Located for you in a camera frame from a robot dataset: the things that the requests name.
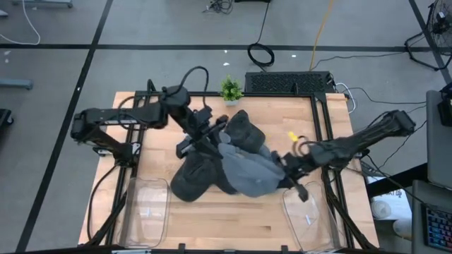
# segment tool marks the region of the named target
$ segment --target black coiled cable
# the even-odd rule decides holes
[[[259,34],[259,39],[257,40],[257,42],[255,42],[255,43],[253,43],[253,44],[250,44],[250,45],[248,46],[248,49],[247,49],[247,51],[248,51],[248,57],[253,61],[254,64],[256,64],[257,66],[259,66],[259,68],[261,68],[261,70],[262,70],[263,72],[267,72],[263,67],[270,67],[270,66],[272,66],[272,65],[275,63],[275,53],[273,53],[273,50],[271,50],[269,47],[267,47],[267,46],[265,46],[265,45],[259,44],[259,42],[261,41],[261,37],[262,37],[263,26],[264,26],[265,23],[266,23],[267,12],[268,12],[268,7],[269,7],[269,6],[270,6],[270,2],[267,3],[266,13],[265,13],[265,15],[263,16],[262,27],[261,27],[261,33]],[[269,61],[269,62],[266,62],[266,63],[257,61],[257,60],[253,57],[253,55],[251,55],[251,50],[252,50],[254,47],[256,47],[256,48],[261,48],[261,49],[263,49],[265,52],[267,52],[267,53],[270,55],[270,57],[271,57],[270,61]]]

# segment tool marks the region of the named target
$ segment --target small green plant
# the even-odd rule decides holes
[[[225,101],[234,101],[243,97],[240,83],[238,80],[232,80],[231,75],[221,81],[221,96]]]

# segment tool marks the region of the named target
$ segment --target transparent container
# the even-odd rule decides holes
[[[131,179],[118,244],[154,248],[165,238],[170,190],[164,179]]]
[[[304,186],[309,199],[302,202],[295,188],[286,190],[282,196],[287,222],[295,243],[302,251],[337,250],[345,247],[345,237],[323,195],[320,183],[310,182]]]

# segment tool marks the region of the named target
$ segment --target black floor stripe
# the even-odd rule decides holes
[[[91,49],[91,44],[0,44],[0,49]]]
[[[16,252],[24,252],[27,249],[27,245],[28,242],[30,241],[31,234],[35,227],[36,220],[40,213],[42,203],[44,202],[44,198],[49,188],[50,181],[52,180],[55,166],[57,165],[57,161],[61,149],[63,147],[64,139],[66,138],[68,129],[71,125],[72,116],[74,111],[76,110],[78,98],[80,97],[80,93],[82,92],[86,76],[88,74],[88,71],[90,70],[91,62],[93,60],[93,56],[95,53],[95,47],[99,43],[100,35],[102,34],[102,30],[104,29],[105,21],[107,20],[109,10],[112,7],[112,3],[113,0],[107,0],[107,3],[105,4],[104,11],[102,12],[102,16],[100,18],[96,32],[94,34],[93,42],[91,43],[90,51],[86,56],[85,63],[83,64],[80,76],[78,77],[76,87],[72,94],[71,102],[69,103],[68,110],[63,120],[63,124],[61,125],[58,138],[56,139],[54,149],[52,150],[52,155],[50,156],[49,164],[45,169],[45,173],[44,176],[42,177],[42,181],[37,191],[35,201],[33,202],[30,214],[28,215],[27,218],[27,222],[25,223],[25,227],[22,231],[22,234],[20,235]]]
[[[139,44],[97,44],[95,49],[112,50],[247,50],[249,45],[139,45]],[[267,45],[273,51],[308,51],[314,46]],[[91,49],[90,44],[0,44],[0,49]],[[429,52],[429,47],[412,47],[414,52]],[[317,52],[404,52],[405,47],[365,47],[365,46],[317,46]]]
[[[247,50],[249,45],[129,45],[99,44],[98,49],[120,50]],[[308,51],[314,46],[266,45],[273,51]],[[429,52],[429,47],[413,47],[414,52]],[[317,46],[316,52],[405,52],[405,47]]]
[[[415,0],[408,0],[410,2],[412,11],[415,13],[417,22],[419,23],[422,31],[424,32],[425,35],[425,39],[427,40],[427,43],[429,44],[429,46],[432,49],[436,49],[436,45],[432,39],[432,36],[430,36],[430,33],[428,33],[427,31],[425,31],[425,21],[424,18],[422,17],[421,12],[419,11],[419,8],[417,7],[417,4],[415,2]],[[439,68],[441,68],[442,66],[444,66],[444,61],[441,57],[441,55],[438,53],[438,51],[433,50],[433,56],[435,58],[435,62],[438,65]],[[452,82],[452,78],[451,78],[451,74],[449,73],[448,69],[445,68],[443,70],[441,70],[441,74],[444,78],[444,81],[446,81],[446,84],[449,84],[450,82]]]

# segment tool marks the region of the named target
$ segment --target yellow cable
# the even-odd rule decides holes
[[[316,41],[314,43],[314,48],[312,49],[312,57],[311,57],[311,64],[309,65],[309,71],[312,71],[312,66],[314,65],[314,58],[316,55],[317,42],[319,41],[320,34],[322,33],[326,20],[328,19],[328,16],[330,15],[331,10],[333,9],[333,2],[334,2],[334,0],[330,0],[330,3],[328,4],[328,10],[326,11],[325,16],[323,17],[322,24],[320,25],[319,32],[317,33]]]

